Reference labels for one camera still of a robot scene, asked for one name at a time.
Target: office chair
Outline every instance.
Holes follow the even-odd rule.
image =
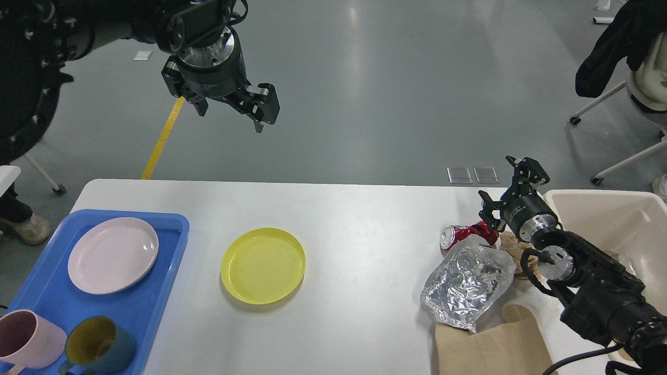
[[[53,181],[51,176],[49,176],[49,174],[46,173],[46,171],[37,163],[37,161],[28,155],[28,153],[24,153],[23,157],[37,170],[37,172],[39,172],[42,177],[44,177],[46,182],[51,186],[51,190],[53,190],[56,195],[62,196],[64,193],[67,193],[65,186],[63,186],[62,183],[56,183]]]
[[[577,126],[581,122],[580,116],[582,114],[588,112],[624,87],[628,88],[632,100],[643,112],[653,113],[652,115],[647,115],[652,121],[655,122],[654,119],[658,118],[667,120],[667,32],[655,37],[642,66],[637,71],[631,71],[625,82],[619,83],[616,87],[603,93],[600,97],[578,110],[570,117],[570,123],[573,126]],[[665,124],[667,121],[661,122],[662,124],[659,125],[667,127]],[[661,149],[667,149],[667,137],[665,137],[664,130],[660,130],[658,135],[660,137],[659,143],[630,156],[620,163],[612,165],[604,171],[596,173],[591,177],[590,182],[595,186],[600,185],[607,175],[635,161],[644,159]]]

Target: person's leg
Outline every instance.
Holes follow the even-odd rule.
[[[30,206],[16,199],[17,195],[12,183],[9,189],[0,196],[0,218],[8,222],[21,223],[33,215]]]
[[[12,183],[0,196],[0,223],[16,232],[26,244],[39,245],[46,241],[51,235],[49,222],[16,197]]]

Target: blue tray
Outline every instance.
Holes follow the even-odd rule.
[[[157,232],[159,248],[152,269],[138,283],[117,293],[96,296],[82,292],[72,284],[67,273],[72,248],[92,227],[125,216],[142,219]],[[78,323],[91,316],[109,316],[137,339],[136,357],[129,367],[118,374],[139,375],[151,352],[157,326],[185,251],[189,227],[188,220],[177,214],[103,210],[74,212],[55,230],[8,312],[24,308],[33,310],[68,335]],[[63,354],[52,365],[39,370],[26,368],[21,375],[57,375],[58,366],[64,360]],[[10,368],[10,364],[0,362],[0,372]],[[80,366],[72,369],[74,374],[82,372]]]

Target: white table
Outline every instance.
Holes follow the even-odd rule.
[[[0,165],[0,194],[9,189],[12,183],[21,174],[21,168],[15,165]]]
[[[434,320],[419,295],[442,260],[441,230],[479,220],[477,190],[97,179],[72,211],[174,212],[190,221],[144,374],[437,374]],[[485,190],[498,198],[505,189]],[[286,299],[252,306],[224,290],[219,268],[234,239],[262,227],[292,233],[306,271]],[[478,325],[501,323],[501,306]],[[567,330],[555,319],[551,330]]]

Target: aluminum foil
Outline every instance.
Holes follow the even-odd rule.
[[[422,305],[436,320],[475,333],[475,321],[507,291],[516,266],[507,252],[470,235],[447,253],[422,290]]]

